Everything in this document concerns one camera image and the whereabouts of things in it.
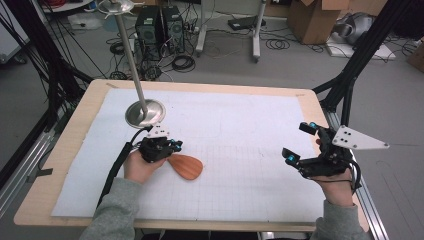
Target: wooden spoon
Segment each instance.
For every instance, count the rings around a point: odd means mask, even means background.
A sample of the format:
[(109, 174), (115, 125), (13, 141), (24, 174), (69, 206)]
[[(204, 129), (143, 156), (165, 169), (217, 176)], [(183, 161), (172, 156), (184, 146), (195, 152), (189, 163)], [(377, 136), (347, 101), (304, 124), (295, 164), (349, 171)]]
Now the wooden spoon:
[(172, 154), (168, 157), (168, 162), (181, 177), (187, 180), (196, 179), (203, 170), (203, 164), (199, 159), (186, 155)]

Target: floor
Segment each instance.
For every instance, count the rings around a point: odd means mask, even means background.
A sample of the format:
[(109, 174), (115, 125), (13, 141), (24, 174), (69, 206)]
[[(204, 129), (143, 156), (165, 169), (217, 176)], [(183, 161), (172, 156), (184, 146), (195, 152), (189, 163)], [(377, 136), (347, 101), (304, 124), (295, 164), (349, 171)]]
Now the floor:
[[(227, 19), (228, 16), (214, 16), (208, 27), (230, 30), (225, 23)], [(117, 29), (111, 20), (106, 20), (100, 29), (77, 31), (74, 35), (104, 72), (110, 66), (115, 67), (109, 45), (105, 43), (116, 37)], [(266, 20), (265, 30), (286, 28), (284, 19)], [(134, 19), (127, 19), (126, 23), (131, 27)], [(290, 31), (273, 33), (286, 35)], [(65, 38), (77, 67), (88, 75), (100, 75), (69, 36)], [(251, 44), (248, 37), (209, 32), (204, 53), (200, 58), (195, 57), (196, 68), (190, 73), (169, 72), (170, 77), (162, 75), (160, 81), (311, 89), (337, 76), (348, 61), (330, 57), (325, 49), (319, 53), (294, 42), (290, 42), (288, 49), (271, 50), (263, 40), (261, 58), (255, 63)], [(393, 43), (387, 45), (392, 51), (401, 49)], [(389, 238), (422, 239), (424, 73), (410, 66), (401, 51), (395, 55), (396, 59), (387, 63), (370, 61), (360, 75), (353, 94), (350, 127), (391, 144), (388, 150), (355, 152)], [(128, 69), (125, 61), (119, 69)], [(47, 105), (31, 64), (0, 65), (0, 92), (0, 167), (3, 167)], [(29, 188), (27, 183), (0, 220), (2, 239), (58, 236), (77, 239), (83, 228), (36, 228), (13, 223), (13, 216)]]

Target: sleeve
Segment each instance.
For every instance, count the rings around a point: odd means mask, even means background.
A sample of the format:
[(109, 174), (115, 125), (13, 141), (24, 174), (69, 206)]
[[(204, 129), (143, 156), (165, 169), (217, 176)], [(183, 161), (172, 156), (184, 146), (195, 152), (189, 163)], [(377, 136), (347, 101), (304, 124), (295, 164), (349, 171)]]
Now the sleeve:
[(103, 197), (93, 221), (80, 239), (134, 239), (134, 218), (138, 212), (140, 184), (115, 178), (109, 194)]
[(359, 225), (358, 206), (340, 207), (324, 201), (324, 216), (316, 221), (310, 240), (370, 240)]

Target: round metal base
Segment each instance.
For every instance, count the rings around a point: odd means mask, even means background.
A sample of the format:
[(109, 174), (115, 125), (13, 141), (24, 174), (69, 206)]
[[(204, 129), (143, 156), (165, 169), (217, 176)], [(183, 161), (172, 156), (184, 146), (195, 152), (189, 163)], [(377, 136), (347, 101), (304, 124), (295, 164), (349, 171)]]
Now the round metal base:
[(143, 128), (152, 126), (155, 123), (161, 122), (166, 115), (165, 106), (153, 99), (146, 99), (147, 113), (143, 118), (141, 103), (139, 101), (133, 103), (125, 113), (125, 120), (134, 128)]

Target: hand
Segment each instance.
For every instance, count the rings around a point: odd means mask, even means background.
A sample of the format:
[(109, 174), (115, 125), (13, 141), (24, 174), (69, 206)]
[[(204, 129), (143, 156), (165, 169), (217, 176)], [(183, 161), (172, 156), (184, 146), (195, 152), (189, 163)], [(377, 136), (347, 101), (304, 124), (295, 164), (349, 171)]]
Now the hand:
[(124, 162), (124, 178), (143, 184), (150, 178), (156, 169), (160, 168), (165, 163), (166, 160), (167, 159), (164, 158), (154, 163), (148, 163), (143, 159), (140, 151), (134, 151)]
[(349, 182), (352, 179), (350, 169), (346, 169), (344, 173), (339, 175), (317, 176), (311, 177), (311, 179), (321, 186), (325, 198), (331, 204), (341, 207), (353, 206), (352, 188), (351, 182)]

